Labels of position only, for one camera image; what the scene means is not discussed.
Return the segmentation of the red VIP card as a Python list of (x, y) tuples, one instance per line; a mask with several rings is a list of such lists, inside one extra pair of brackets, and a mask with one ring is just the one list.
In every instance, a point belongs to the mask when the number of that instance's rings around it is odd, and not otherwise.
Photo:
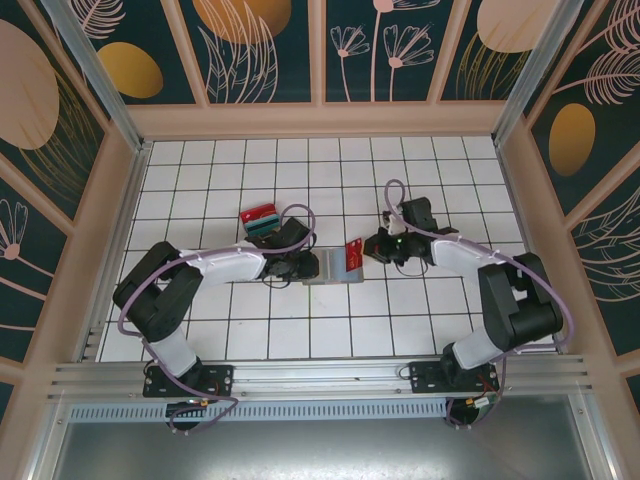
[(351, 240), (345, 245), (346, 271), (351, 272), (363, 267), (363, 241), (361, 238)]

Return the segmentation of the teal card stack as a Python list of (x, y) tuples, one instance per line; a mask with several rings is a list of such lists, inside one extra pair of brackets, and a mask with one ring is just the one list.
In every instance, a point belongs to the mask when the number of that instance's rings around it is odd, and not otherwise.
[(272, 215), (261, 220), (244, 224), (248, 236), (266, 235), (280, 226), (280, 216)]

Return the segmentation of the clear acrylic card organizer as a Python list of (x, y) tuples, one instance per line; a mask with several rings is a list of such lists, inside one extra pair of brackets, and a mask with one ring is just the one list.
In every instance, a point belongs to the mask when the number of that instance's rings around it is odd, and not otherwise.
[(274, 203), (246, 209), (240, 213), (240, 220), (248, 237), (269, 235), (281, 226), (281, 218)]

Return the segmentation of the red card stack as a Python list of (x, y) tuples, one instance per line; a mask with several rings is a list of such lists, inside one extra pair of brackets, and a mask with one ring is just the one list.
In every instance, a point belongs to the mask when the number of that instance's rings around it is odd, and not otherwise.
[(273, 203), (265, 203), (242, 211), (240, 218), (244, 224), (247, 224), (272, 215), (276, 215), (275, 205)]

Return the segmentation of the grey metal sheet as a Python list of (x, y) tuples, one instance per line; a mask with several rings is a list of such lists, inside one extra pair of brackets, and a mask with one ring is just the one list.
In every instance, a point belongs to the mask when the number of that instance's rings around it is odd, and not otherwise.
[(455, 431), (440, 420), (76, 424), (54, 480), (592, 480), (572, 432)]

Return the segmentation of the aluminium mounting rail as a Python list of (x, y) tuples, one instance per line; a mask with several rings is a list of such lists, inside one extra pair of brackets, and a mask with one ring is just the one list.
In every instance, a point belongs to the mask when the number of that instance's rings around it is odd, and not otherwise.
[[(407, 398), (411, 357), (233, 361), (232, 395), (244, 401)], [(61, 402), (141, 401), (142, 362), (82, 362), (55, 367), (46, 399)], [(506, 396), (586, 393), (595, 381), (579, 355), (511, 356)]]

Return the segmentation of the aluminium side rail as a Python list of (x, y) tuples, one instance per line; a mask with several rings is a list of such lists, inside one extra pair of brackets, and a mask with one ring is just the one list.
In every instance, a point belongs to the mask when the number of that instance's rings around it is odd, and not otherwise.
[(73, 363), (95, 361), (104, 325), (109, 323), (112, 295), (124, 260), (125, 243), (133, 222), (134, 208), (142, 187), (152, 146), (152, 142), (144, 141), (133, 157), (80, 331)]
[[(526, 251), (534, 251), (535, 247), (532, 244), (532, 239), (530, 236), (528, 226), (526, 224), (526, 220), (522, 215), (521, 202), (519, 200), (518, 193), (513, 183), (510, 167), (508, 165), (507, 160), (505, 159), (504, 154), (502, 153), (499, 147), (496, 148), (496, 156), (499, 161), (501, 171), (503, 173), (504, 180), (505, 180), (505, 185), (509, 194), (509, 198), (513, 206), (513, 211), (514, 211), (514, 215), (518, 225), (518, 229), (522, 237), (522, 243), (524, 244), (524, 248)], [(521, 347), (520, 351), (522, 353), (543, 353), (543, 352), (550, 353), (551, 351), (554, 351), (560, 355), (566, 354), (567, 347), (560, 345), (560, 342), (563, 340), (564, 333), (560, 331), (559, 334), (560, 336), (553, 334), (549, 342), (543, 342), (542, 340), (540, 340), (538, 342), (532, 343), (531, 345)]]

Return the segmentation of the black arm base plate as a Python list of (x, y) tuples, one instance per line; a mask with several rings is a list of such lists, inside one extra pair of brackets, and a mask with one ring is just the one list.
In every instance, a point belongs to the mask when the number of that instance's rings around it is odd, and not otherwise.
[(173, 378), (159, 366), (150, 366), (144, 376), (144, 398), (230, 397), (234, 368), (231, 365), (195, 365), (181, 377)]
[(408, 364), (413, 393), (482, 394), (500, 388), (496, 368), (487, 363), (471, 370), (447, 369), (440, 361), (416, 361)]

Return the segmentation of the aluminium corner post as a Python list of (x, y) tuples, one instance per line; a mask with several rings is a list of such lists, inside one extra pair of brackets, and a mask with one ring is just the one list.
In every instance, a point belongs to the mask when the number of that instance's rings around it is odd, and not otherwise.
[(83, 68), (102, 105), (109, 112), (126, 143), (136, 154), (139, 154), (143, 150), (144, 138), (135, 126), (96, 50), (82, 31), (71, 7), (66, 0), (41, 0), (41, 3), (53, 24), (59, 29), (62, 39), (74, 58)]
[(493, 144), (497, 150), (504, 146), (520, 120), (525, 106), (575, 23), (583, 2), (584, 0), (558, 0), (492, 131)]

